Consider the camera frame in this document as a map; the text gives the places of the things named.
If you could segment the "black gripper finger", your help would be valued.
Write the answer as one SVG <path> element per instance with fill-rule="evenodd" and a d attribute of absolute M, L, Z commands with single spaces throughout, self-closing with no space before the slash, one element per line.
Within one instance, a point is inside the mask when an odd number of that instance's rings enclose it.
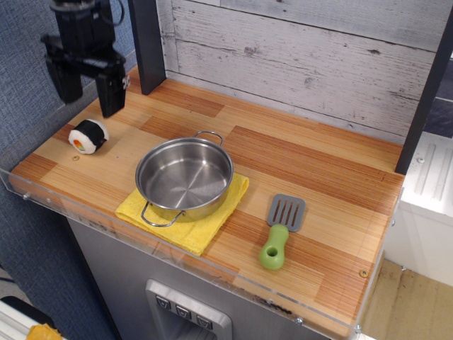
<path fill-rule="evenodd" d="M 96 77 L 96 88 L 104 118 L 125 106 L 127 77 L 124 69 L 104 69 Z"/>
<path fill-rule="evenodd" d="M 59 97 L 65 104 L 77 101 L 83 95 L 81 76 L 66 62 L 46 58 L 47 70 L 57 90 Z"/>

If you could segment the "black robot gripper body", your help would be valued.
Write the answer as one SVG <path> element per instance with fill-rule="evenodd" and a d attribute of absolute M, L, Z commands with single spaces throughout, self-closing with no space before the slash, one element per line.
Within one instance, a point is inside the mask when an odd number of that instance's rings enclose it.
<path fill-rule="evenodd" d="M 115 20 L 109 6 L 52 6 L 59 35 L 43 35 L 46 58 L 66 62 L 80 76 L 96 79 L 104 69 L 125 69 L 125 58 L 118 54 L 115 27 L 122 24 L 125 8 Z"/>

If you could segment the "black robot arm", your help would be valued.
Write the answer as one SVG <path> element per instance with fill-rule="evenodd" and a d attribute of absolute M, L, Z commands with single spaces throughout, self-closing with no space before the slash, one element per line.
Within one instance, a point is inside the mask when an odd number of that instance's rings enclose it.
<path fill-rule="evenodd" d="M 50 78 L 64 103 L 83 95 L 82 76 L 95 80 L 103 117 L 125 106 L 126 59 L 117 52 L 115 27 L 125 18 L 125 7 L 115 20 L 109 1 L 51 1 L 59 35 L 43 35 L 45 61 Z"/>

